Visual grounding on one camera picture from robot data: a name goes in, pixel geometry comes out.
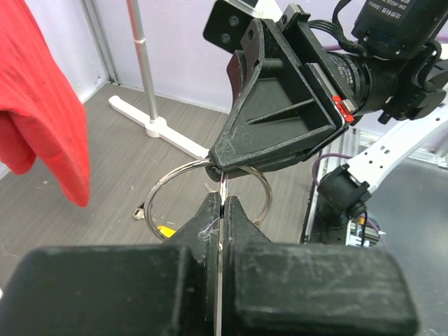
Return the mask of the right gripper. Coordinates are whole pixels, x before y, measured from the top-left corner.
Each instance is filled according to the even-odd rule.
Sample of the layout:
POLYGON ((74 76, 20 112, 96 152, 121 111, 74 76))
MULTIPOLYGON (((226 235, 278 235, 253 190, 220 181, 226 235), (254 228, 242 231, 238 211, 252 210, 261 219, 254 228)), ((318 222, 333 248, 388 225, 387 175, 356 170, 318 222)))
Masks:
POLYGON ((309 18, 290 3, 277 23, 250 22, 227 66, 232 109, 209 151, 217 166, 316 152, 354 121, 354 93, 309 18))

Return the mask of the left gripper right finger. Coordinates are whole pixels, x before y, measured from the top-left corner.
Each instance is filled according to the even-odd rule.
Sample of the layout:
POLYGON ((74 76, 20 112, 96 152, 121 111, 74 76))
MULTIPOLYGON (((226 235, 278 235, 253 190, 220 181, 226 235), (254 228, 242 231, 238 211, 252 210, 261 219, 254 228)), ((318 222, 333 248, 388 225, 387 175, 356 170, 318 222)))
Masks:
POLYGON ((419 317, 382 248, 270 241, 236 197, 224 206, 224 335, 416 335, 419 317))

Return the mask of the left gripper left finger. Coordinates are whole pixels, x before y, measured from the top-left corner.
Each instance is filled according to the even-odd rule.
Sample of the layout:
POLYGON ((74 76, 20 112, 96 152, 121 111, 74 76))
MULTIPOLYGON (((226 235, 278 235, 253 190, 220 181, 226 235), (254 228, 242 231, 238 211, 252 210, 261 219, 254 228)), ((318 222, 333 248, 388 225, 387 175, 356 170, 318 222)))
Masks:
POLYGON ((2 335, 203 335, 197 263, 176 244, 29 252, 1 299, 2 335))

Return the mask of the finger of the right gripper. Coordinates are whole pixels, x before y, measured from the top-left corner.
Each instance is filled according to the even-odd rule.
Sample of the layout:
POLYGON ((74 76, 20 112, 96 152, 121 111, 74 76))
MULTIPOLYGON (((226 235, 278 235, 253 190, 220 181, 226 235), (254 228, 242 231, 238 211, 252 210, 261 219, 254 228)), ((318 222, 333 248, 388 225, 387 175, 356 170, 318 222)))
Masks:
POLYGON ((222 173, 227 173, 229 178, 238 178, 249 174, 247 171, 243 170, 243 167, 252 167, 262 173, 275 172, 307 161, 314 154, 315 150, 309 148, 307 150, 302 150, 291 155, 285 155, 262 162, 240 164, 238 167, 232 168, 227 171, 223 171, 222 169, 218 168, 218 166, 212 160, 212 155, 208 154, 206 156, 206 159, 209 159, 212 162, 212 165, 206 167, 205 169, 209 178, 220 178, 222 173))

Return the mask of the metal keyring with keys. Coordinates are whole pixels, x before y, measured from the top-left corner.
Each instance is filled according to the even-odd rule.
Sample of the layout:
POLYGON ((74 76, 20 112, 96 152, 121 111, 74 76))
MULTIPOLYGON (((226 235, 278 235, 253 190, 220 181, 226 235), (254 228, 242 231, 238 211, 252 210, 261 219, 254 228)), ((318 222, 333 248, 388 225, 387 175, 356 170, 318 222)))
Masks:
POLYGON ((165 235, 152 217, 155 196, 172 179, 196 168, 210 167, 209 159, 181 165, 160 178, 150 189, 143 203, 144 219, 150 230, 163 244, 183 245, 190 249, 196 266, 195 281, 199 286, 203 335, 231 335, 232 301, 235 297, 234 248, 250 242, 268 242, 260 222, 270 212, 272 188, 265 175, 253 167, 241 170, 254 176, 265 191, 265 204, 255 221, 246 215, 237 197, 228 195, 228 175, 222 174, 217 191, 208 192, 195 215, 171 237, 165 235))

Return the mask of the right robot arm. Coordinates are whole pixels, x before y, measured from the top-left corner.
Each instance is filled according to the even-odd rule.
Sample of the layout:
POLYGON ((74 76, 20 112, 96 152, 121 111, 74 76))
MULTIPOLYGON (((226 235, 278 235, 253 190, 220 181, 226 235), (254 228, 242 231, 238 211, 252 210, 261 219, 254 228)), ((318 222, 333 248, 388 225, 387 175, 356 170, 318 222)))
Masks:
POLYGON ((436 36, 446 1, 366 1, 346 38, 337 15, 312 20, 291 4, 277 19, 252 1, 217 1, 204 38, 231 54, 232 108, 208 157, 209 177, 273 172, 320 153, 364 115, 397 125, 316 182, 304 242, 371 246, 366 203, 389 172, 447 124, 447 62, 436 36))

